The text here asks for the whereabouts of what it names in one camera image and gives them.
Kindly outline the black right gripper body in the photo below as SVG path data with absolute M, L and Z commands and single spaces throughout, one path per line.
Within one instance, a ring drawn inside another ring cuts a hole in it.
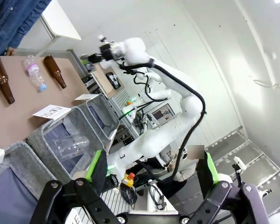
M 106 44 L 100 46 L 99 49 L 101 52 L 101 56 L 105 60 L 112 60 L 111 46 L 109 43 L 106 43 Z

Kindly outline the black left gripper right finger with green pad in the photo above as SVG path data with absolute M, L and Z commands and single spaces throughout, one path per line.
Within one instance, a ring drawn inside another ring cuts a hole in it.
M 220 180 L 211 155 L 204 152 L 196 166 L 204 201 L 192 215 L 180 215 L 181 224 L 211 224 L 221 210 L 228 210 L 237 224 L 268 224 L 262 196 L 253 184 Z

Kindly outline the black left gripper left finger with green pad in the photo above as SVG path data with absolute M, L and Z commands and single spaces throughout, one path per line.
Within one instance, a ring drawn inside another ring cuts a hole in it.
M 62 184 L 48 181 L 40 195 L 31 224 L 64 224 L 70 212 L 81 207 L 95 224 L 126 224 L 126 217 L 115 216 L 100 197 L 107 173 L 106 155 L 97 151 L 84 177 Z

